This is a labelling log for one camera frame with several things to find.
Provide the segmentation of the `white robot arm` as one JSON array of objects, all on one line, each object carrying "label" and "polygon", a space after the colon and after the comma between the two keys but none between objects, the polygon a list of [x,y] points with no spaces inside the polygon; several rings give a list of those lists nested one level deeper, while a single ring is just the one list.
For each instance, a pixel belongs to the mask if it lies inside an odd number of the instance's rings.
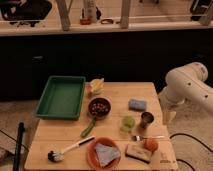
[{"label": "white robot arm", "polygon": [[208,70],[200,62],[174,68],[166,74],[166,86],[158,94],[164,125],[169,124],[176,116],[173,108],[183,104],[186,99],[213,115],[213,88],[205,84],[207,78]]}]

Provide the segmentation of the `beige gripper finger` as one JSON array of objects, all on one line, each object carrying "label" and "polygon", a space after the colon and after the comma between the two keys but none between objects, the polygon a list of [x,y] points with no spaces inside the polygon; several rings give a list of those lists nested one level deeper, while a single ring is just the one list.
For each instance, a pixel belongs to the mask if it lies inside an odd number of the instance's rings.
[{"label": "beige gripper finger", "polygon": [[168,125],[176,116],[175,111],[164,111],[163,112],[163,124]]}]

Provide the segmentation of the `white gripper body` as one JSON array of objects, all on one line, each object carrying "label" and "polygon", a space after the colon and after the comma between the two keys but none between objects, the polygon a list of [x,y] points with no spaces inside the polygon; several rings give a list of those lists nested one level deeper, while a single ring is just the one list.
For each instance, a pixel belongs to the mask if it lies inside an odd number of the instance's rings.
[{"label": "white gripper body", "polygon": [[164,111],[174,111],[172,109],[173,104],[167,99],[167,97],[163,93],[159,94],[159,101],[160,101],[163,112]]}]

